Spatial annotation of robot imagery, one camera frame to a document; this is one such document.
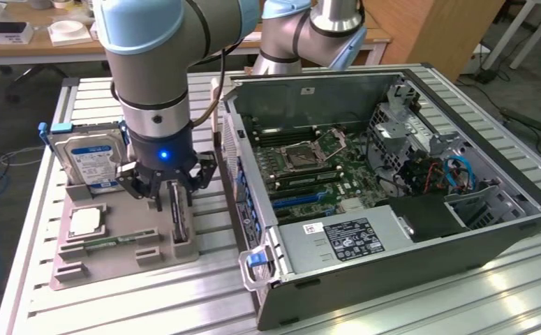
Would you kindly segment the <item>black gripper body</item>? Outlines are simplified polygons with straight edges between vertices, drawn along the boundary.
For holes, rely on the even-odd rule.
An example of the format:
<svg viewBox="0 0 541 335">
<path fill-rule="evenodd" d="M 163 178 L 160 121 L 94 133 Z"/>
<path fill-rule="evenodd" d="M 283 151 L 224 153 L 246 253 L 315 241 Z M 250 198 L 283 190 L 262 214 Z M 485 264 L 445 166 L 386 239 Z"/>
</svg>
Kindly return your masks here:
<svg viewBox="0 0 541 335">
<path fill-rule="evenodd" d="M 180 131 L 167 137 L 146 137 L 127 132 L 127 158 L 151 170 L 190 170 L 196 162 L 192 132 Z"/>
</svg>

